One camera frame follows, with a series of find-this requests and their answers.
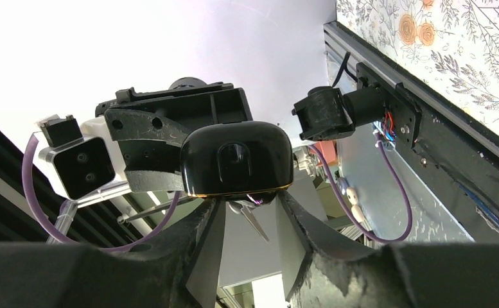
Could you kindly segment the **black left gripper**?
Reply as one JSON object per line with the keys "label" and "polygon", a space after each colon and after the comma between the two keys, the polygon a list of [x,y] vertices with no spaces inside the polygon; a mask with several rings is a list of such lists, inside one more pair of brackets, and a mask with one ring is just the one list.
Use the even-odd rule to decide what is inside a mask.
{"label": "black left gripper", "polygon": [[180,147],[186,137],[205,126],[252,120],[242,88],[193,77],[156,92],[119,90],[96,106],[95,116],[104,118],[117,142],[134,193],[183,190]]}

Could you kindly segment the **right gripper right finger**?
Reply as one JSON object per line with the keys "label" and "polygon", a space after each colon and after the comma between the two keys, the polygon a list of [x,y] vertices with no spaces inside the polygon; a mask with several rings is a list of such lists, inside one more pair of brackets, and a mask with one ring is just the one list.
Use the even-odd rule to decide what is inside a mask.
{"label": "right gripper right finger", "polygon": [[283,286],[292,307],[499,307],[499,244],[349,239],[277,194]]}

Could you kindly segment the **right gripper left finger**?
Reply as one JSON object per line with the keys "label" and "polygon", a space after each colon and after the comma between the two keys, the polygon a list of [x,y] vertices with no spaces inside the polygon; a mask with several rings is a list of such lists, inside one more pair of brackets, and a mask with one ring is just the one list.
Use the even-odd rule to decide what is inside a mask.
{"label": "right gripper left finger", "polygon": [[206,199],[126,253],[0,243],[0,307],[213,307],[225,213]]}

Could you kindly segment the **black earbud charging case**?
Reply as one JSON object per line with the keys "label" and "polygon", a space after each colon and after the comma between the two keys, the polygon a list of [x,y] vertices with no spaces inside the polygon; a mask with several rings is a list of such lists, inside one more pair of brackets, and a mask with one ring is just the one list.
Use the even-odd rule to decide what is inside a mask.
{"label": "black earbud charging case", "polygon": [[189,196],[264,205],[293,182],[292,145],[285,131],[271,123],[213,124],[185,139],[180,171]]}

